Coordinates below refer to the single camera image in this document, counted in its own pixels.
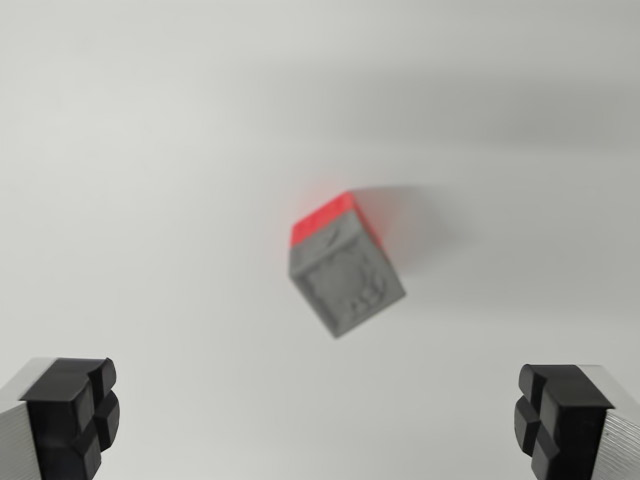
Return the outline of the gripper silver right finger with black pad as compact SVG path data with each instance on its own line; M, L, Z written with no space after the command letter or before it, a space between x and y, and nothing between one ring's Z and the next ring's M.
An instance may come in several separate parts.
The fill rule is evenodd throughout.
M600 365L522 366L514 431L540 480L639 477L639 402Z

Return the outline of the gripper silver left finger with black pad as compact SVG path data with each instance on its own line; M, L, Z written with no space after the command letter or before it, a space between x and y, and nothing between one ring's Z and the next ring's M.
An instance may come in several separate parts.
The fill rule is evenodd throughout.
M1 477L89 480L120 422L109 358L33 358L1 387Z

